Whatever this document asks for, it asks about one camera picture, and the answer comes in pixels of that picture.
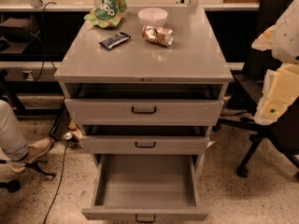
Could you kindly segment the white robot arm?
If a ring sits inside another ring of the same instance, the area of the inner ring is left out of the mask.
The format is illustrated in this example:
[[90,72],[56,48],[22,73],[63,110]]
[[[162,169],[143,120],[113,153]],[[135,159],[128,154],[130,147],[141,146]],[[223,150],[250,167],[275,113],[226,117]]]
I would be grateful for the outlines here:
[[263,95],[254,115],[256,123],[270,125],[299,97],[299,0],[293,0],[251,46],[260,51],[270,50],[272,57],[281,62],[277,70],[267,69]]

